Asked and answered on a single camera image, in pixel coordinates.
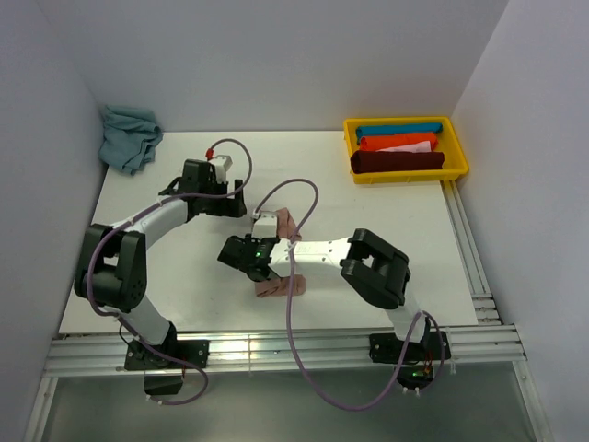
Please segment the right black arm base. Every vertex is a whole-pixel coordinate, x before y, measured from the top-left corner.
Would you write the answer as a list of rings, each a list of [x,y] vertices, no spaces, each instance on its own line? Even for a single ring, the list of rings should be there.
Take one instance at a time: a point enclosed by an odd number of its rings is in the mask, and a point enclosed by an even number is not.
[[[395,333],[370,334],[369,343],[369,357],[373,363],[392,365],[398,363],[404,342]],[[440,362],[441,358],[449,361],[451,356],[446,333],[442,332],[442,341],[439,342],[439,336],[436,333],[433,338],[430,338],[427,332],[419,343],[409,342],[397,383],[408,390],[422,390],[434,380],[433,364]]]

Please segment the pink printed t-shirt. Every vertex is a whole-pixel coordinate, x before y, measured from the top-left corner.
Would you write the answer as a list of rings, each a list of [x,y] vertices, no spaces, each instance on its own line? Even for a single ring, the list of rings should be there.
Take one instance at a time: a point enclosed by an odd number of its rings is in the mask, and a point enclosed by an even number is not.
[[[296,228],[287,208],[281,208],[275,212],[277,216],[276,234],[279,238],[290,238]],[[255,284],[255,294],[258,298],[264,297],[285,297],[288,295],[290,277],[280,277],[270,281],[259,282]],[[306,279],[301,274],[294,276],[294,295],[301,296],[306,291]]]

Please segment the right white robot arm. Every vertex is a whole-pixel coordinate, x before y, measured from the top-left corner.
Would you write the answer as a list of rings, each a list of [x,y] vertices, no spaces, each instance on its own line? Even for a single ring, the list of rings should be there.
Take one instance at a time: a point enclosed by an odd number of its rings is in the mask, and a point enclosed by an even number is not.
[[[328,241],[231,236],[217,260],[253,282],[291,273],[317,277],[338,288],[346,282],[363,301],[387,312],[403,355],[416,359],[430,347],[431,322],[408,289],[409,256],[368,229],[357,228],[348,238]]]

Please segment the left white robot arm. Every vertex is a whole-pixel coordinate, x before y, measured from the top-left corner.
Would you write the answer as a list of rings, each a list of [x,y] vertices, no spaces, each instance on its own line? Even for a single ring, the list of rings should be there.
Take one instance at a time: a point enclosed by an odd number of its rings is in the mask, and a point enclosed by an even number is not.
[[[180,360],[177,331],[148,298],[149,248],[198,215],[239,218],[247,212],[242,180],[229,182],[229,156],[188,159],[156,202],[113,225],[91,225],[75,270],[74,290],[99,316],[133,333],[132,357],[159,368]]]

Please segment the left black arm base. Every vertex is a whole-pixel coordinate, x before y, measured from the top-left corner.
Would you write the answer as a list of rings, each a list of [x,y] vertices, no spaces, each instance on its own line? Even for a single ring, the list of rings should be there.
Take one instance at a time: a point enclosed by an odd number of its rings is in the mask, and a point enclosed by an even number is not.
[[[178,341],[173,346],[172,356],[199,368],[206,368],[209,344],[207,340]],[[182,364],[151,353],[138,342],[128,346],[123,367],[127,372],[142,372],[144,392],[163,399],[180,392],[187,370]]]

